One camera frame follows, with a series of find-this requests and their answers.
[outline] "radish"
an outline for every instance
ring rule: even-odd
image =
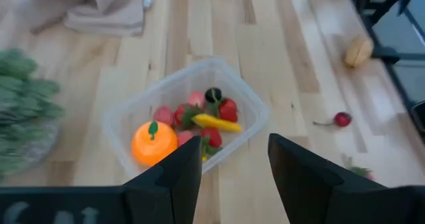
[[[189,141],[191,138],[193,138],[193,133],[192,131],[183,131],[177,134],[177,141],[178,141],[178,145],[179,147],[182,146],[183,144],[185,144],[187,141]]]
[[[202,92],[193,91],[187,99],[187,104],[190,104],[193,107],[198,106],[198,108],[203,109],[205,106],[204,94]]]
[[[332,122],[324,124],[324,123],[319,123],[319,122],[313,122],[313,124],[315,125],[336,125],[338,127],[347,127],[350,123],[351,120],[353,118],[351,117],[350,114],[346,113],[346,112],[339,112],[335,115],[335,117],[333,117]]]
[[[168,106],[161,106],[153,113],[153,119],[172,127],[174,124],[174,113]]]

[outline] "cherry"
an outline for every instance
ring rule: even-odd
[[[315,125],[336,125],[338,127],[347,127],[351,123],[352,117],[346,112],[339,112],[333,117],[332,123],[322,124],[319,122],[313,122]]]

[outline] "green plant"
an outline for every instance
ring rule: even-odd
[[[57,83],[31,74],[37,63],[19,49],[0,51],[0,173],[20,162],[21,148],[48,135],[46,122],[63,114]]]

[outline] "toy fruit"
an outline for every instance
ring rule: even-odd
[[[222,120],[208,114],[198,114],[192,120],[202,128],[218,128],[219,130],[228,132],[242,131],[242,126],[238,123]]]
[[[182,104],[174,112],[175,123],[183,130],[192,128],[192,126],[195,125],[192,121],[192,117],[201,112],[202,110],[199,107],[191,106],[190,104]]]
[[[200,109],[203,109],[205,107],[205,96],[202,92],[193,91],[189,95],[187,103],[193,107],[198,106]]]
[[[182,146],[183,144],[185,144],[187,141],[189,141],[191,138],[193,138],[193,133],[192,131],[182,131],[179,132],[177,134],[177,141],[178,141],[178,145],[179,147]]]
[[[219,88],[209,88],[205,92],[205,100],[214,104],[222,99],[221,90]]]
[[[216,128],[204,128],[201,130],[202,136],[202,161],[205,162],[211,156],[222,150],[221,136]]]
[[[351,68],[365,64],[373,52],[373,42],[368,37],[353,39],[344,57],[344,63]]]
[[[373,177],[372,171],[369,168],[360,168],[360,167],[352,166],[349,168],[349,170],[371,181],[375,180],[375,177]]]
[[[229,98],[225,98],[218,107],[218,117],[223,120],[237,122],[238,108],[236,107],[236,103]]]
[[[204,128],[204,129],[202,129],[201,130],[201,136],[203,138],[208,139],[207,144],[209,144],[211,147],[214,147],[214,148],[221,147],[221,144],[222,144],[221,136],[220,136],[220,133],[218,132],[218,130],[216,128]]]
[[[133,136],[131,152],[141,164],[154,166],[177,149],[177,135],[162,122],[147,122]]]
[[[313,122],[313,124],[315,125],[336,125],[338,127],[346,127],[351,123],[351,120],[353,118],[351,117],[350,114],[346,113],[346,112],[339,112],[335,115],[335,117],[333,118],[333,121],[331,123],[328,124],[322,124],[319,122]]]
[[[153,119],[172,126],[174,123],[174,113],[169,107],[161,106],[153,113]]]

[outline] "strawberry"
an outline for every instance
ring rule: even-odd
[[[238,108],[236,103],[229,99],[225,98],[218,107],[218,116],[223,120],[228,120],[231,122],[238,121]]]
[[[157,122],[172,126],[174,123],[173,111],[167,106],[161,106],[153,113],[153,119]]]
[[[198,106],[200,109],[203,109],[205,106],[205,96],[202,92],[193,91],[191,95],[189,95],[187,103],[191,106]]]
[[[185,144],[187,141],[189,141],[191,138],[193,138],[192,131],[183,131],[177,134],[177,140],[179,142],[179,147]]]
[[[221,147],[221,144],[222,144],[221,136],[216,128],[202,129],[201,136],[203,137],[203,141],[205,141],[211,147],[214,147],[214,148]]]
[[[211,156],[222,150],[221,136],[216,128],[204,128],[201,130],[202,136],[202,159],[207,161]]]
[[[182,104],[174,112],[175,123],[183,130],[189,129],[195,125],[192,121],[192,117],[200,114],[201,112],[202,110],[197,106]]]

